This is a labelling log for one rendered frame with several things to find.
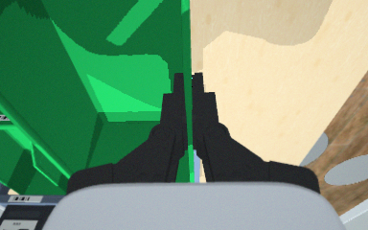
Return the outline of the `black tool case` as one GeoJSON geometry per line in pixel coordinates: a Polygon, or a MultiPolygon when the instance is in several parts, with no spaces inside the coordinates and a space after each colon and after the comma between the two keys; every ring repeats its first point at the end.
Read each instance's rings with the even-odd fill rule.
{"type": "Polygon", "coordinates": [[[42,230],[56,205],[7,205],[0,230],[42,230]]]}

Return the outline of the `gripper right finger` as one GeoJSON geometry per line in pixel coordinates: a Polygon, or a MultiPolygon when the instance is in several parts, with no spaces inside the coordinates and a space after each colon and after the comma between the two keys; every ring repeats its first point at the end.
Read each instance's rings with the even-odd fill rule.
{"type": "Polygon", "coordinates": [[[283,182],[320,194],[317,175],[310,169],[264,161],[233,139],[219,122],[215,92],[204,92],[203,72],[192,75],[193,150],[202,160],[206,182],[283,182]]]}

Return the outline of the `green bin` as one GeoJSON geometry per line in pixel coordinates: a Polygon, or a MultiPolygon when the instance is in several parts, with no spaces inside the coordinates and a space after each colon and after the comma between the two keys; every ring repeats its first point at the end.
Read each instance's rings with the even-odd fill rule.
{"type": "Polygon", "coordinates": [[[65,195],[68,182],[1,110],[0,182],[20,195],[65,195]]]}
{"type": "Polygon", "coordinates": [[[174,73],[195,182],[190,0],[0,0],[0,110],[68,179],[147,141],[174,73]]]}

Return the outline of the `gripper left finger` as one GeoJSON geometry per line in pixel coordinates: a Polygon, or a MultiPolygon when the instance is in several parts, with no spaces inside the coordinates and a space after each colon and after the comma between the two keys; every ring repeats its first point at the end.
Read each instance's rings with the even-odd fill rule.
{"type": "Polygon", "coordinates": [[[116,164],[104,164],[73,173],[66,195],[102,184],[175,183],[179,160],[188,150],[183,73],[174,73],[173,93],[164,93],[160,124],[149,138],[116,164]]]}

